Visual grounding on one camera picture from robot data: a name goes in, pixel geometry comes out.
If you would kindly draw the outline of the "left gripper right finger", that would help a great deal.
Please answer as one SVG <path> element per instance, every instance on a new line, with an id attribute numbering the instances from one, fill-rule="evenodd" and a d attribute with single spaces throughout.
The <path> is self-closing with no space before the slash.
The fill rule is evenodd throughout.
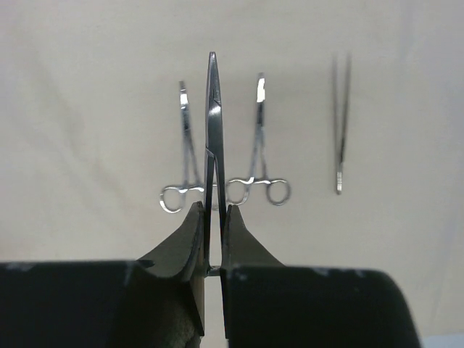
<path id="1" fill-rule="evenodd" d="M 277 272 L 284 267 L 248 231 L 238 206 L 230 205 L 221 236 L 220 281 L 225 337 L 254 341 L 270 326 Z"/>

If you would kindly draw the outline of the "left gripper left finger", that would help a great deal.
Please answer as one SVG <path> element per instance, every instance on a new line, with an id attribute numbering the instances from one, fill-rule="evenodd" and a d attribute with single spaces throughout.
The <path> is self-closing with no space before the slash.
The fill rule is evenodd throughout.
<path id="1" fill-rule="evenodd" d="M 174 306 L 185 312 L 198 336 L 204 335 L 204 208 L 191 205 L 185 219 L 172 234 L 141 259 L 151 261 L 146 268 L 155 292 L 150 300 L 174 313 Z"/>

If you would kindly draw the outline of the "steel hemostat forceps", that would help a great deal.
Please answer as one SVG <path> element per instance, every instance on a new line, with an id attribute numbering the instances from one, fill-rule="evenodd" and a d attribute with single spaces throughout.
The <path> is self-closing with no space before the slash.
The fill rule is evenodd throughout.
<path id="1" fill-rule="evenodd" d="M 282 206 L 291 197 L 291 185 L 286 179 L 270 178 L 268 175 L 268 166 L 265 159 L 265 100 L 265 74 L 260 72 L 257 75 L 254 140 L 249 174 L 245 178 L 235 177 L 226 181 L 226 195 L 230 204 L 244 204 L 249 198 L 252 187 L 256 185 L 265 187 L 266 199 L 273 206 Z M 233 184 L 240 184 L 244 187 L 244 193 L 240 199 L 230 197 L 229 188 Z M 284 186 L 285 194 L 282 199 L 276 200 L 272 198 L 271 190 L 274 185 L 279 184 Z"/>
<path id="2" fill-rule="evenodd" d="M 192 136 L 188 91 L 183 80 L 181 80 L 178 85 L 181 116 L 183 178 L 180 184 L 165 186 L 159 193 L 159 205 L 166 213 L 169 214 L 179 213 L 184 208 L 188 192 L 195 191 L 201 195 L 204 193 L 204 184 L 200 179 Z M 176 207 L 170 207 L 165 197 L 171 191 L 175 192 L 179 197 L 179 204 Z"/>

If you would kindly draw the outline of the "steel surgical scissors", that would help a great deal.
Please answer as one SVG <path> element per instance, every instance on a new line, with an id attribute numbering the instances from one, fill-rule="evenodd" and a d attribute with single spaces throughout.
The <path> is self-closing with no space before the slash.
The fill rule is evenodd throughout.
<path id="1" fill-rule="evenodd" d="M 220 235 L 226 219 L 225 158 L 222 100 L 217 54 L 209 53 L 205 99 L 205 161 L 204 161 L 204 264 L 206 276 L 218 276 L 220 268 L 210 264 L 210 234 L 213 188 L 217 188 Z"/>

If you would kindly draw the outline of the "steel tweezers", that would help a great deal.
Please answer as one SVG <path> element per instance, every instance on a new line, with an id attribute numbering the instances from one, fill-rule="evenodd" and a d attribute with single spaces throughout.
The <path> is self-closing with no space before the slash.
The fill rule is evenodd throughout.
<path id="1" fill-rule="evenodd" d="M 335 149 L 335 192 L 341 195 L 343 189 L 343 173 L 345 150 L 347 143 L 347 129 L 349 120 L 349 94 L 351 87 L 352 75 L 352 55 L 347 53 L 345 59 L 345 74 L 343 99 L 339 102 L 339 73 L 338 73 L 338 57 L 333 56 L 332 59 L 332 102 L 333 102 L 333 135 Z"/>

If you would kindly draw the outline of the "beige cloth surgical wrap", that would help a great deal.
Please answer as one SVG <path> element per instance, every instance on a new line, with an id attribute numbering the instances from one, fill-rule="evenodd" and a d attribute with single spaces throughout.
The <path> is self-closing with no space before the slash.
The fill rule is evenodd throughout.
<path id="1" fill-rule="evenodd" d="M 247 225 L 284 261 L 433 280 L 463 270 L 461 1 L 3 1 L 1 257 L 135 257 L 181 220 L 158 203 L 181 180 L 178 81 L 204 146 L 217 53 L 225 173 L 246 175 L 266 76 L 268 172 Z M 343 189 L 339 102 L 352 55 Z"/>

